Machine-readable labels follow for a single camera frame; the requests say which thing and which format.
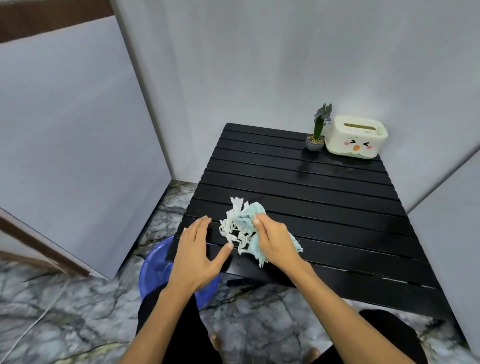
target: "cartoon face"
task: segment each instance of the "cartoon face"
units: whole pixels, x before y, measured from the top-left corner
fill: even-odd
[[[370,152],[372,149],[372,142],[365,137],[350,136],[343,144],[345,146],[345,153],[360,154],[365,157],[370,157],[370,154],[372,154]]]

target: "brown trim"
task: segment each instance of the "brown trim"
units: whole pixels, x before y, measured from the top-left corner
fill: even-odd
[[[43,0],[0,4],[0,43],[113,15],[109,0]]]
[[[10,260],[10,261],[19,262],[19,263],[25,263],[25,264],[29,264],[31,266],[41,267],[41,268],[45,268],[45,269],[56,271],[56,272],[61,271],[60,269],[58,269],[57,267],[55,267],[51,263],[46,262],[45,260],[30,258],[30,257],[27,257],[27,256],[17,255],[17,254],[13,254],[13,253],[7,253],[7,252],[3,252],[1,250],[0,250],[0,259]],[[76,273],[76,272],[73,272],[70,269],[70,267],[67,267],[63,264],[58,263],[57,265],[60,266],[63,270],[65,270],[68,273]]]
[[[23,244],[29,246],[30,248],[37,250],[48,258],[59,262],[62,267],[67,267],[70,271],[74,271],[83,277],[87,277],[90,274],[90,272],[85,268],[79,266],[75,262],[72,262],[70,259],[64,257],[59,252],[53,250],[49,246],[42,243],[40,240],[37,240],[33,236],[27,234],[25,231],[16,227],[11,222],[3,219],[2,217],[0,217],[0,230],[21,241]]]

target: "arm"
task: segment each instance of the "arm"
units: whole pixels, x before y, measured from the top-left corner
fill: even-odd
[[[168,284],[119,364],[161,363],[188,300],[220,272],[233,244],[224,245],[213,261],[208,260],[205,237],[210,221],[204,216],[183,230]]]
[[[287,227],[257,214],[253,220],[267,260],[292,280],[346,364],[414,364],[315,274],[295,250]]]

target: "foot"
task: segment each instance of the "foot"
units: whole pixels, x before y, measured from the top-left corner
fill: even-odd
[[[214,349],[216,351],[218,351],[219,353],[222,353],[222,339],[220,338],[220,335],[218,335],[215,332],[212,335],[210,335],[209,338],[210,338],[210,342],[212,343]]]
[[[303,364],[313,363],[314,360],[317,360],[320,357],[320,350],[317,348],[308,349],[307,353],[303,357]]]

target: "light blue cloth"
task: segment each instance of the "light blue cloth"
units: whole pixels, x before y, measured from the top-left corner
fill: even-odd
[[[257,228],[252,222],[252,220],[255,218],[255,214],[260,214],[261,212],[265,212],[264,207],[258,202],[254,202],[242,212],[240,212],[237,217],[233,218],[232,221],[235,225],[237,225],[239,229],[248,229],[257,233],[252,236],[252,240],[248,245],[247,252],[252,254],[256,259],[258,259],[260,267],[263,267],[264,263],[267,262],[267,259],[265,258],[265,255],[263,255],[260,251],[260,247],[258,246]],[[303,248],[300,246],[299,242],[292,234],[290,234],[290,238],[292,239],[293,245],[297,249],[297,252],[303,252]]]

